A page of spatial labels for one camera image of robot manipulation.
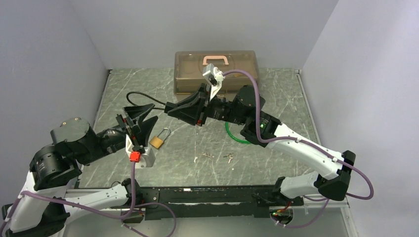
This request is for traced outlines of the brass padlock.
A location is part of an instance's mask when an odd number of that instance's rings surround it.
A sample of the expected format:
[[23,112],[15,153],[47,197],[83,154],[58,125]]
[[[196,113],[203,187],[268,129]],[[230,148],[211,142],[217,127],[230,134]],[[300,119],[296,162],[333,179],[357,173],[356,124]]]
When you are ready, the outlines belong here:
[[149,144],[155,149],[159,149],[170,135],[171,130],[165,127],[149,141]]

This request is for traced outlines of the black cable lock loop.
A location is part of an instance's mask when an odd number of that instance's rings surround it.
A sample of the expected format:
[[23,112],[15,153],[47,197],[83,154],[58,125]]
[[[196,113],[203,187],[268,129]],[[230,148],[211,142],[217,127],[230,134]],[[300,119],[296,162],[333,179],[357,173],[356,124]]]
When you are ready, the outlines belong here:
[[142,106],[145,104],[153,104],[154,111],[160,111],[163,112],[165,110],[166,103],[163,101],[160,101],[153,96],[150,96],[144,92],[140,91],[130,91],[126,94],[126,100],[127,102],[132,106]]

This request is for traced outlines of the green cable lock loop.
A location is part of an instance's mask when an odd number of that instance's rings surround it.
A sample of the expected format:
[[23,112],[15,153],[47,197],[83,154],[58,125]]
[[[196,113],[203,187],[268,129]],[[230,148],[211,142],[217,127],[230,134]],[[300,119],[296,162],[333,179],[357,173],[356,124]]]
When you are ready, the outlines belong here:
[[242,139],[239,139],[239,138],[237,138],[236,136],[234,136],[234,135],[231,133],[231,131],[230,131],[230,128],[229,128],[229,123],[228,123],[228,122],[225,122],[225,131],[227,132],[227,135],[228,135],[230,138],[232,138],[234,141],[236,141],[236,142],[238,142],[238,143],[241,143],[241,144],[251,144],[249,141],[242,140]]

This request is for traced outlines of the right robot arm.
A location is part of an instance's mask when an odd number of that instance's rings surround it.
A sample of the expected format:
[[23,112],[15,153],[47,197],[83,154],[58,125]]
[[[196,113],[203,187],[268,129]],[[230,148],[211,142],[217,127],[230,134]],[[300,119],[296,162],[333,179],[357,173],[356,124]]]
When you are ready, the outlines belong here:
[[202,126],[208,118],[242,125],[240,134],[246,141],[280,151],[310,166],[314,170],[311,173],[277,179],[272,198],[278,205],[311,194],[344,200],[356,155],[351,151],[327,151],[307,140],[279,119],[263,112],[264,102],[262,97],[255,98],[251,85],[243,86],[229,101],[217,96],[210,98],[210,86],[202,83],[195,93],[177,103],[163,102],[162,110],[190,125]]

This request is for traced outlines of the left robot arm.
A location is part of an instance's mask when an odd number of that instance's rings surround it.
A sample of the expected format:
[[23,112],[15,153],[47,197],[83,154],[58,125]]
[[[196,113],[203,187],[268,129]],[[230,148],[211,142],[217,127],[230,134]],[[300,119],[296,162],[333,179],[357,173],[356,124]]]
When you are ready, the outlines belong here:
[[[17,199],[1,209],[0,233],[6,237],[49,237],[89,214],[105,214],[110,207],[125,207],[122,220],[144,203],[135,180],[137,168],[152,167],[155,156],[147,146],[158,117],[149,118],[154,104],[124,107],[117,124],[99,133],[83,118],[71,118],[51,131],[52,143],[32,158],[25,184]],[[131,175],[122,183],[89,195],[65,198],[81,166],[125,150]]]

